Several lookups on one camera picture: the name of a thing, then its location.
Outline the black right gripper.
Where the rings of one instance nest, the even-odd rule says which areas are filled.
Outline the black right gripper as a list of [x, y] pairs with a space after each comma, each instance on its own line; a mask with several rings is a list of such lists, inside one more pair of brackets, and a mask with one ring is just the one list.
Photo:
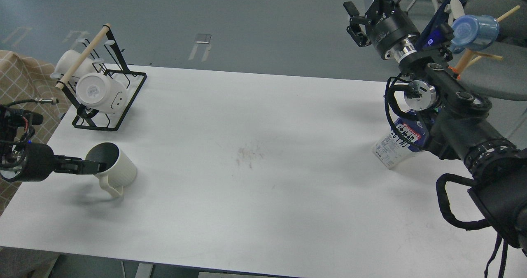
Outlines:
[[[390, 60], [390, 50], [407, 38], [416, 42], [420, 33], [407, 13], [400, 7], [401, 0], [373, 0], [362, 16], [352, 1], [344, 2], [350, 17], [347, 32], [358, 47], [373, 44], [383, 60]], [[366, 33], [360, 25], [366, 25]]]

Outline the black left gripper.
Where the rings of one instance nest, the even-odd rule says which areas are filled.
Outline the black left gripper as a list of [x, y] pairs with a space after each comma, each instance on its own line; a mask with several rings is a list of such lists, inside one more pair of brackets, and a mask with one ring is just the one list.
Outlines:
[[107, 169], [105, 162], [85, 162], [77, 157], [54, 156], [49, 145], [30, 143], [25, 148], [25, 158], [20, 165], [1, 170], [6, 182], [41, 182], [53, 171], [75, 175], [94, 175]]

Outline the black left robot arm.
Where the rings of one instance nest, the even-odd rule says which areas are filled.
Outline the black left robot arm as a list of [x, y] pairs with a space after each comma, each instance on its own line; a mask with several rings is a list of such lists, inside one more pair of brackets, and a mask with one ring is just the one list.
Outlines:
[[49, 145], [32, 142], [35, 125], [43, 123], [43, 115], [30, 110], [12, 108], [23, 103], [59, 103], [57, 98], [27, 98], [1, 105], [1, 179], [9, 182], [41, 182], [53, 172], [94, 175], [109, 164], [54, 154]]

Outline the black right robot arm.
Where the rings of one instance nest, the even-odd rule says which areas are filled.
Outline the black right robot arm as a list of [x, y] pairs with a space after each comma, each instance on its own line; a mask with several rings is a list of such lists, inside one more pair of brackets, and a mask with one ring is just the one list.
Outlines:
[[441, 175], [436, 181], [438, 205], [444, 220], [459, 229], [495, 229], [490, 261], [502, 249], [502, 278], [508, 247], [526, 252], [526, 150], [486, 120], [490, 100], [460, 83], [466, 64], [448, 64], [457, 50], [465, 50], [470, 60], [469, 52], [489, 47], [498, 35], [499, 20], [482, 17], [495, 25], [493, 31], [478, 17], [457, 18], [450, 25], [445, 9], [452, 1], [443, 2], [423, 32], [401, 9], [401, 0], [373, 0], [363, 15], [351, 1], [343, 6], [354, 42], [372, 45], [383, 60], [399, 65], [400, 74], [388, 78], [384, 94], [394, 134], [440, 159], [461, 160], [471, 174]]

